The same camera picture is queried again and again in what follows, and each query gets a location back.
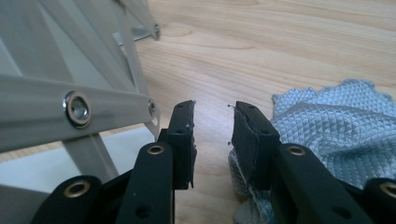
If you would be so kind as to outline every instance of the white surface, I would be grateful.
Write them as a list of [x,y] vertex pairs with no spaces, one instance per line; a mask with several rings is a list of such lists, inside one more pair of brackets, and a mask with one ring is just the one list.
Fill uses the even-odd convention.
[[[154,141],[147,128],[104,137],[107,150],[123,174],[134,167],[139,149]],[[0,163],[0,185],[52,192],[70,177],[80,175],[63,147]]]

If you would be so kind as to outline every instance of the metal grommet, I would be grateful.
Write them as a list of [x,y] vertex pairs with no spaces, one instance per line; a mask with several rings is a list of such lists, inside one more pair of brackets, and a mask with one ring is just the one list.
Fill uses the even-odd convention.
[[77,198],[85,194],[90,187],[91,184],[86,180],[76,181],[64,190],[64,197]]
[[154,116],[155,110],[155,104],[152,101],[148,101],[148,111],[151,116]]
[[396,199],[396,184],[385,182],[379,185],[379,188],[384,191],[388,196]]
[[164,147],[161,147],[161,146],[153,146],[153,147],[150,147],[150,148],[148,149],[148,154],[151,154],[151,155],[158,155],[158,154],[163,153],[164,151],[165,151],[165,148],[164,148]]
[[76,128],[85,128],[91,121],[91,105],[81,92],[70,91],[64,97],[64,111],[70,123]]
[[303,150],[300,147],[288,147],[286,148],[289,153],[291,153],[294,156],[303,156],[305,155],[305,150]]

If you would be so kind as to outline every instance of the gray textured cloth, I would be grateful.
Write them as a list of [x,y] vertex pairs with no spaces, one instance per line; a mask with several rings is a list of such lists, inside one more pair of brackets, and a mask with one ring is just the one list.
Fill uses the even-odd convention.
[[[389,95],[378,93],[373,83],[348,79],[338,87],[319,92],[294,89],[273,99],[271,122],[281,142],[310,148],[335,177],[358,188],[373,177],[396,177],[396,105]],[[237,170],[233,151],[230,160]],[[275,223],[268,192],[250,193],[265,223]],[[249,216],[245,211],[238,212]],[[248,223],[236,217],[234,221]]]

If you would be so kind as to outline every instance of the blue cloth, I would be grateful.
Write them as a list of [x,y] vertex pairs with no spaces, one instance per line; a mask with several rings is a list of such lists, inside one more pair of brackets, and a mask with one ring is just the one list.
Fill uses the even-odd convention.
[[[280,141],[310,148],[338,179],[363,188],[370,178],[396,177],[396,105],[373,83],[348,79],[338,87],[293,89],[273,99],[271,122]],[[238,167],[233,151],[232,162]],[[250,193],[264,220],[257,223],[275,223],[268,192]]]

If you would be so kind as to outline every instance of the wooden surface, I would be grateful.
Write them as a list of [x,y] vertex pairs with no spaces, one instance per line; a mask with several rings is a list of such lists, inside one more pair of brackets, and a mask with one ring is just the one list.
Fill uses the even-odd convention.
[[177,193],[177,223],[232,223],[238,208],[227,143],[236,100],[272,117],[273,94],[367,79],[396,97],[396,2],[148,0],[160,41],[137,42],[166,127],[196,100],[195,189]]

